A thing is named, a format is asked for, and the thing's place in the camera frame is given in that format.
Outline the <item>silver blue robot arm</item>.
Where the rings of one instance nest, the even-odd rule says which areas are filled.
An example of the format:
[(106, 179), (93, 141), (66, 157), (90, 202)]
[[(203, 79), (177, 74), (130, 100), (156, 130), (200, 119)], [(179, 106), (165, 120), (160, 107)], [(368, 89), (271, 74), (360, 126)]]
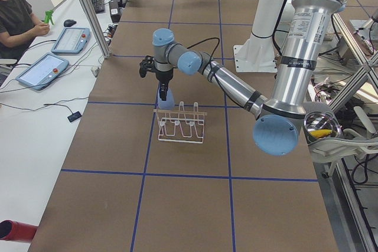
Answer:
[(191, 51), (176, 42), (171, 30), (154, 31), (152, 71), (159, 80), (159, 100), (166, 100), (175, 68), (188, 75), (201, 73), (255, 115), (253, 140), (260, 150), (275, 156), (290, 153), (297, 146), (304, 123), (302, 104), (328, 23), (344, 3), (345, 0), (292, 0), (295, 13), (270, 98), (213, 61), (209, 54)]

